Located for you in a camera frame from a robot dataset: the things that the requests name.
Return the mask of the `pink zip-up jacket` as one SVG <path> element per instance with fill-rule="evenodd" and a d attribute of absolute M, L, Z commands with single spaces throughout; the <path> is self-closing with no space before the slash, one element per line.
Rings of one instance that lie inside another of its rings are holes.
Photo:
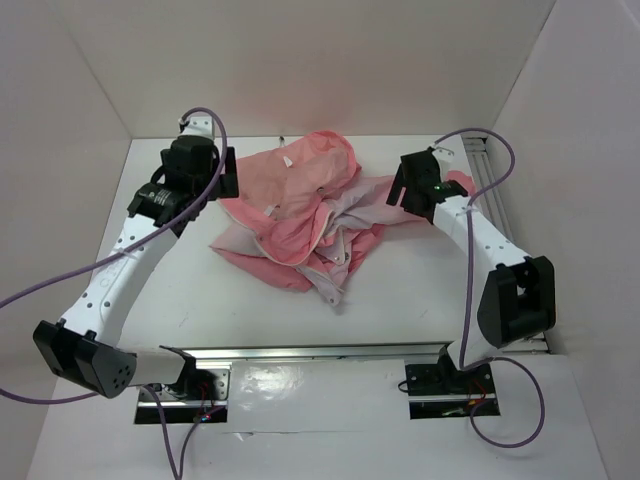
<path fill-rule="evenodd" d="M 352 145 L 318 131 L 237 162 L 231 223 L 210 245 L 232 265 L 280 289 L 311 288 L 331 305 L 388 226 L 418 216 L 386 200 L 393 179 L 362 175 Z"/>

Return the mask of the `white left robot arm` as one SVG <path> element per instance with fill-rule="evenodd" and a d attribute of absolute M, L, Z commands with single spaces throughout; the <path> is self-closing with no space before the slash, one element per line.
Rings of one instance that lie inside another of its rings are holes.
<path fill-rule="evenodd" d="M 239 194 L 235 150 L 181 135 L 160 153 L 161 165 L 140 187 L 112 249 L 117 260 L 97 269 L 80 298 L 33 340 L 52 373 L 106 398 L 120 395 L 139 373 L 139 354 L 118 348 L 124 323 L 155 267 L 208 202 Z"/>

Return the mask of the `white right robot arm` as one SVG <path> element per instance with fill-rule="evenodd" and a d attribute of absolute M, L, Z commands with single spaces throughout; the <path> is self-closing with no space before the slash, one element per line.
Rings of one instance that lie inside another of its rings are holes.
<path fill-rule="evenodd" d="M 439 353 L 441 388 L 460 391 L 482 362 L 555 326 L 552 262 L 509 241 L 476 208 L 468 189 L 442 177 L 432 148 L 401 157 L 387 202 L 426 219 L 467 257 L 462 333 Z"/>

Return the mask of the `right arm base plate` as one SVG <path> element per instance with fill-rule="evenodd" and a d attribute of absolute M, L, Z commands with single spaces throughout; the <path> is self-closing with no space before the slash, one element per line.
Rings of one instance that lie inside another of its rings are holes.
<path fill-rule="evenodd" d="M 397 385 L 408 397 L 412 420 L 499 416 L 500 407 L 489 366 L 446 378 L 436 364 L 406 364 L 405 379 Z"/>

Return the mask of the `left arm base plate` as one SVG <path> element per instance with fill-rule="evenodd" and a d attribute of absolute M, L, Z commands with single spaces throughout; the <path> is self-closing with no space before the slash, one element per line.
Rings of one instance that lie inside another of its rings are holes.
<path fill-rule="evenodd" d="M 160 414 L 154 397 L 143 385 L 150 385 L 169 425 L 224 424 L 228 420 L 231 361 L 195 358 L 192 364 L 178 361 L 143 366 L 132 379 L 139 387 L 134 423 L 155 425 Z"/>

